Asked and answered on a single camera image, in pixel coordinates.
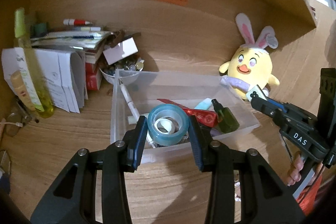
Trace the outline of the person right hand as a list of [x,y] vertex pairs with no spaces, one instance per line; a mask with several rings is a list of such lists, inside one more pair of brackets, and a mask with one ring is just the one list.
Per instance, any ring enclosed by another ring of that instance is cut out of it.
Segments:
[[[288,173],[286,175],[285,183],[287,183],[287,186],[294,185],[296,182],[299,182],[301,180],[302,176],[299,172],[303,169],[303,165],[304,163],[301,159],[301,152],[297,151],[290,165],[290,169],[288,170]],[[315,167],[315,174],[308,183],[308,185],[312,185],[314,183],[321,169],[323,169],[323,164],[319,163]]]

